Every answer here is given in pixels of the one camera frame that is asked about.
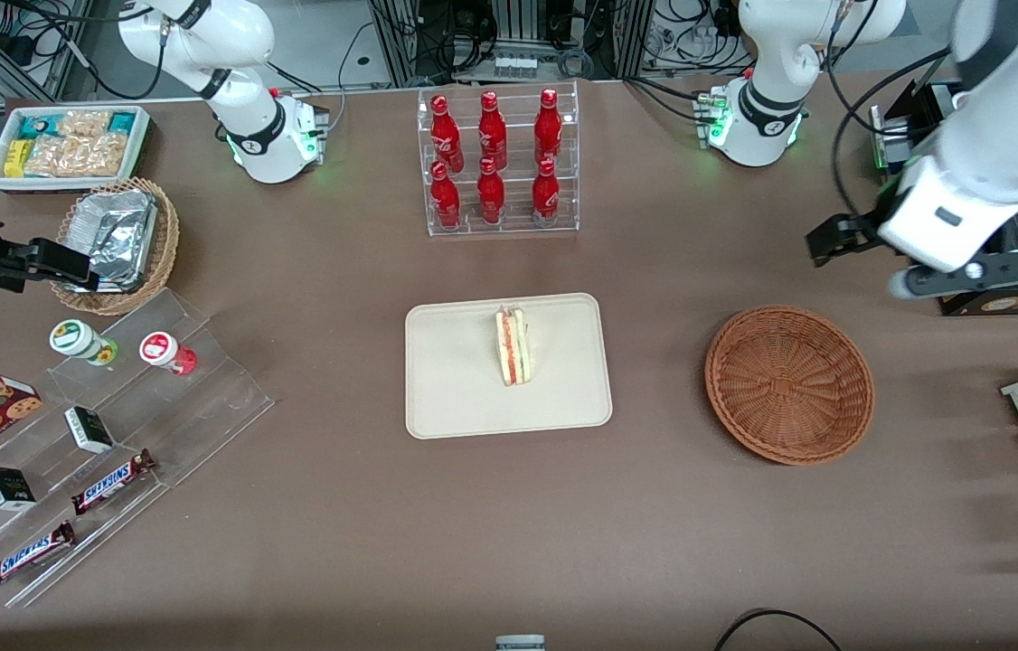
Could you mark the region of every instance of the coca-cola bottle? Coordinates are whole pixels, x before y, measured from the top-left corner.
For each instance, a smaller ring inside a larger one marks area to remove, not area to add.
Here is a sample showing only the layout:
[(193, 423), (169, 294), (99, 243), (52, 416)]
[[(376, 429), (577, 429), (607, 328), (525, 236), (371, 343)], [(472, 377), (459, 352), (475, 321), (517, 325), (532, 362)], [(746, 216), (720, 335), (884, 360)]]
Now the coca-cola bottle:
[(433, 148), (451, 172), (460, 173), (464, 169), (460, 129), (456, 128), (456, 120), (448, 114), (448, 100), (444, 99), (444, 95), (434, 95), (430, 106), (433, 108)]
[(480, 197), (480, 218), (496, 226), (505, 217), (505, 182), (497, 173), (493, 157), (480, 160), (480, 177), (476, 180), (476, 194)]
[(456, 230), (460, 228), (460, 195), (456, 193), (456, 183), (448, 177), (448, 168), (441, 161), (433, 161), (430, 172), (433, 173), (430, 195), (441, 228)]
[(505, 137), (505, 117), (497, 108), (497, 93), (480, 93), (480, 122), (476, 124), (480, 135), (480, 155), (492, 157), (497, 169), (509, 165), (509, 143)]
[(544, 157), (533, 180), (533, 222), (542, 228), (549, 228), (558, 220), (558, 193), (562, 185), (554, 176), (554, 160)]
[(544, 157), (558, 159), (562, 153), (562, 115), (558, 112), (558, 92), (553, 88), (542, 91), (542, 110), (533, 123), (534, 158), (542, 164)]

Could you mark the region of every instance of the clear acrylic rack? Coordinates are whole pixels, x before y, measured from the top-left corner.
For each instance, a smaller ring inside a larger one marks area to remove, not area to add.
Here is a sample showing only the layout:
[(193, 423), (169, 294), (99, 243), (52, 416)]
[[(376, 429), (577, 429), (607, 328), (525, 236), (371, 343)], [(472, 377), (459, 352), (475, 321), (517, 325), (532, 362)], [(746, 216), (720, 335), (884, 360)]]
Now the clear acrylic rack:
[[(533, 157), (533, 122), (541, 108), (542, 90), (558, 91), (558, 112), (562, 114), (562, 153), (556, 160), (555, 174), (562, 185), (559, 195), (558, 218), (553, 226), (541, 227), (533, 222), (533, 180), (538, 177), (538, 161)], [(468, 87), (447, 87), (425, 90), (417, 95), (416, 135), (421, 159), (421, 182), (425, 186), (425, 214), (432, 236), (464, 237), (468, 235), (500, 235), (554, 233), (576, 231), (580, 226), (580, 161), (577, 85), (522, 84), (498, 86), (497, 103), (505, 116), (509, 140), (509, 165), (501, 170), (505, 181), (505, 218), (500, 225), (489, 225), (480, 218), (480, 203), (476, 197), (476, 180), (480, 176), (480, 142), (476, 124), (480, 121), (480, 90)], [(460, 228), (445, 230), (436, 219), (430, 186), (433, 177), (430, 165), (436, 160), (433, 148), (433, 111), (428, 108), (434, 95), (444, 95), (448, 112), (460, 128), (460, 151), (464, 154), (464, 169), (452, 174), (460, 193)]]
[[(228, 358), (206, 328), (207, 318), (171, 289), (104, 330), (119, 355), (111, 366), (68, 358), (33, 381), (43, 408), (0, 436), (0, 466), (25, 475), (37, 499), (22, 511), (0, 510), (0, 560), (70, 520), (78, 543), (0, 585), (6, 606), (29, 605), (167, 490), (178, 486), (212, 454), (273, 404), (260, 384)], [(146, 334), (163, 330), (194, 349), (191, 374), (172, 375), (138, 358)], [(63, 412), (72, 404), (100, 414), (115, 448), (92, 454), (75, 445)], [(71, 495), (149, 448), (158, 467), (106, 502), (75, 516)]]

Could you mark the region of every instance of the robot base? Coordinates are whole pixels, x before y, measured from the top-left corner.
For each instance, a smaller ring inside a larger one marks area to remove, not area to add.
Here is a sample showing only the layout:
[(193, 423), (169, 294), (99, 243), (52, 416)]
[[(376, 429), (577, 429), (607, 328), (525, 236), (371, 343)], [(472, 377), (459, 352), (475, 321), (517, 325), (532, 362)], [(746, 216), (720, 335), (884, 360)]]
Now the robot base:
[(260, 182), (283, 182), (303, 172), (309, 165), (324, 164), (328, 140), (328, 111), (318, 110), (295, 98), (280, 96), (277, 102), (285, 109), (285, 126), (257, 156), (240, 152), (228, 138), (232, 155), (248, 176)]
[(794, 143), (802, 116), (796, 116), (789, 132), (762, 135), (738, 106), (738, 94), (745, 85), (745, 78), (733, 78), (726, 86), (712, 88), (711, 94), (694, 101), (696, 118), (715, 120), (712, 124), (698, 124), (699, 145), (702, 149), (723, 152), (738, 165), (770, 165)]

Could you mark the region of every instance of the table surface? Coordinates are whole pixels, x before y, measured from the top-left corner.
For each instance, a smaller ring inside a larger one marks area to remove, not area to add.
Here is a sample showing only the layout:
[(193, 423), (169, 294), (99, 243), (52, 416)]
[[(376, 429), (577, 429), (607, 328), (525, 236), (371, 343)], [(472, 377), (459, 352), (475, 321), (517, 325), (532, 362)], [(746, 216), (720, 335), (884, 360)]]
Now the table surface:
[[(872, 79), (844, 75), (854, 93)], [(426, 235), (415, 93), (352, 95), (330, 162), (278, 186), (232, 164), (204, 103), (149, 104), (142, 171), (182, 220), (170, 285), (279, 402), (35, 605), (0, 605), (0, 648), (435, 650), (534, 632), (554, 651), (709, 648), (755, 607), (848, 648), (1018, 647), (1018, 421), (998, 394), (1018, 380), (1018, 318), (891, 300), (888, 253), (811, 267), (803, 234), (841, 210), (825, 85), (764, 169), (699, 151), (627, 86), (579, 91), (582, 230), (496, 242)], [(864, 203), (868, 158), (852, 129)], [(54, 233), (70, 203), (0, 194), (4, 235)], [(563, 292), (601, 303), (607, 425), (406, 433), (410, 309)], [(716, 329), (777, 302), (836, 322), (871, 367), (874, 421), (843, 460), (762, 460), (703, 396)], [(44, 333), (75, 316), (49, 285), (0, 293), (1, 374), (54, 366)], [(729, 648), (815, 647), (751, 628)]]

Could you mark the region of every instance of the brown wicker basket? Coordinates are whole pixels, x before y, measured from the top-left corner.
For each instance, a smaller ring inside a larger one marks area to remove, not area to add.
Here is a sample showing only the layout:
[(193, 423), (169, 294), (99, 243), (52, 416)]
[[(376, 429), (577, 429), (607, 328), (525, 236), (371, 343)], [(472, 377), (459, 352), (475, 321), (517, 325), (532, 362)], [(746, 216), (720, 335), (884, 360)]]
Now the brown wicker basket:
[(735, 315), (706, 354), (706, 393), (744, 446), (790, 466), (833, 462), (867, 432), (874, 383), (843, 331), (772, 305)]
[[(175, 247), (179, 245), (179, 218), (175, 215), (175, 206), (167, 201), (167, 195), (159, 188), (159, 185), (146, 178), (132, 177), (128, 180), (111, 182), (103, 188), (92, 189), (89, 194), (121, 193), (124, 189), (144, 189), (159, 202), (155, 234), (151, 239), (149, 263), (145, 270), (147, 280), (140, 288), (131, 293), (75, 293), (66, 291), (58, 283), (51, 283), (52, 291), (55, 291), (55, 295), (58, 295), (59, 301), (67, 308), (100, 314), (102, 317), (127, 314), (154, 296), (163, 285), (167, 284), (167, 277), (171, 276), (171, 268), (175, 264)], [(78, 206), (78, 202), (67, 211), (67, 218), (63, 219), (63, 223), (59, 226), (59, 242), (67, 237), (67, 229), (71, 225), (71, 215), (75, 213), (75, 206)]]

